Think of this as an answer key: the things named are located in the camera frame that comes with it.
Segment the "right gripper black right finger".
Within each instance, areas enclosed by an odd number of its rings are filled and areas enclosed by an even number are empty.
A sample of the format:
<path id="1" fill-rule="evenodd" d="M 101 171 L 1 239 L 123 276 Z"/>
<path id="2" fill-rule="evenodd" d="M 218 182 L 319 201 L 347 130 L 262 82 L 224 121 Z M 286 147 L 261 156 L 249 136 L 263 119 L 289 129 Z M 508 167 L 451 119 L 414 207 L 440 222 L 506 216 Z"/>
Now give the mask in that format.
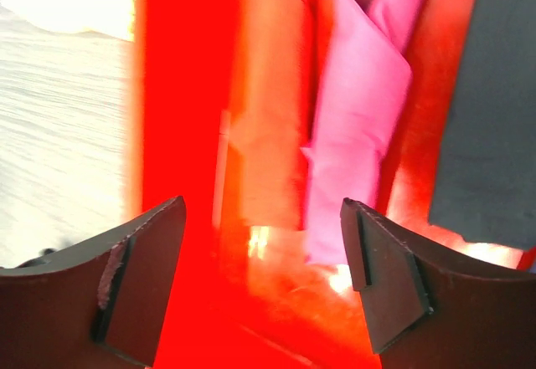
<path id="1" fill-rule="evenodd" d="M 383 367 L 534 367 L 533 274 L 458 253 L 351 199 L 340 218 Z"/>

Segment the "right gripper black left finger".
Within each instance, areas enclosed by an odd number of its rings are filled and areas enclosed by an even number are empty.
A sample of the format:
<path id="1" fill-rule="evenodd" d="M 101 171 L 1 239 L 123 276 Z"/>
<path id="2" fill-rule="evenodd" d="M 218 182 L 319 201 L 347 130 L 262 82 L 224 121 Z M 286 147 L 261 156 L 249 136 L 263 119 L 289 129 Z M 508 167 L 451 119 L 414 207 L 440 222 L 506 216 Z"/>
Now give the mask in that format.
<path id="1" fill-rule="evenodd" d="M 3 269 L 2 367 L 152 366 L 185 222 L 174 197 L 39 264 Z"/>

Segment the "pink paper napkin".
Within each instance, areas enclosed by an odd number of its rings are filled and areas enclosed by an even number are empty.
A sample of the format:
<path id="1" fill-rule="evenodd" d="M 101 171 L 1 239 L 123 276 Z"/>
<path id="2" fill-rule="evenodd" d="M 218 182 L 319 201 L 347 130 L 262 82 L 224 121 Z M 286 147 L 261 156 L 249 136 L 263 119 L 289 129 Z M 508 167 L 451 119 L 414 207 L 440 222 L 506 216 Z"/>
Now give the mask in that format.
<path id="1" fill-rule="evenodd" d="M 311 264 L 346 264 L 340 224 L 345 197 L 373 207 L 381 163 L 405 104 L 404 57 L 425 0 L 332 1 L 332 34 L 309 146 L 305 203 Z"/>

